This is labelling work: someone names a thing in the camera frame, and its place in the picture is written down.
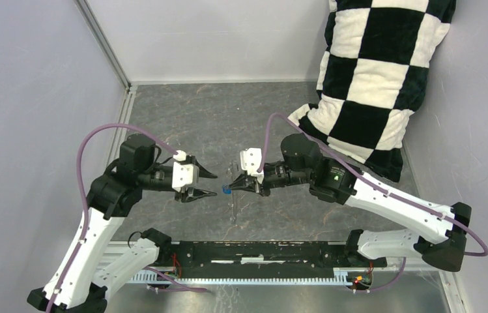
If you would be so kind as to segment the black white checkered pillow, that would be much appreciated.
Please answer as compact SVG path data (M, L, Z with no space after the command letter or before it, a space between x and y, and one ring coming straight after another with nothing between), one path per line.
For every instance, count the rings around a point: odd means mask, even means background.
M452 0L331 1L318 102L299 107L289 119L399 182L406 128L424 102L430 62L456 6Z

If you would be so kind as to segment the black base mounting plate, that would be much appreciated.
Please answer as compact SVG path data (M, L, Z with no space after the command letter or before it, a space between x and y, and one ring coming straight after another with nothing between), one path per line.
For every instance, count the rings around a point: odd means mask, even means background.
M181 278L328 278L335 268L386 267L330 241L181 241L160 247L154 267L180 269Z

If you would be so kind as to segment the aluminium frame rail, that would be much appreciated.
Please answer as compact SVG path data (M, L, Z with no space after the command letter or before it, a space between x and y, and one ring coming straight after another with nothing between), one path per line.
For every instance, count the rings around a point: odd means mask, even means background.
M86 0L75 0L74 2L88 25L91 33L93 34L94 39L96 40L103 54L106 56L106 59L113 69L114 74L123 86L124 95L121 108L119 109L117 122L127 123L130 120L130 114L132 112L136 91L132 88L132 82L122 68L121 62L113 51L104 30L100 26L100 23L90 6L90 3Z

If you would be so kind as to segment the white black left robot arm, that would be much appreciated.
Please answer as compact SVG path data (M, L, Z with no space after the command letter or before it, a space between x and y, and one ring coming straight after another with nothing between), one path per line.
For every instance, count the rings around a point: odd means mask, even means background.
M194 156L178 151L173 164L166 166L157 161L161 152L158 143L144 134L132 134L121 144L119 157L92 182L79 228L58 270L44 287L30 292L31 306L43 312L104 312L116 292L145 267L171 263L180 273L170 236L153 228L140 232L128 252L97 269L144 191L173 192L181 203L215 196L195 187L198 179L217 176Z

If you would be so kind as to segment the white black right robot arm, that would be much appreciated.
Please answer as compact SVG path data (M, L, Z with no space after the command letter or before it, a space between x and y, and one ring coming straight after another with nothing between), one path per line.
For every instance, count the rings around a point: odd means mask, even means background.
M324 156L303 134L285 137L280 149L283 159L263 167L260 148L241 151L242 173L229 188L269 196L273 188L308 185L318 200L364 209L403 226L394 231L351 231L343 255L352 266L380 258L420 258L443 271L461 269L470 206L439 205L390 187L360 168Z

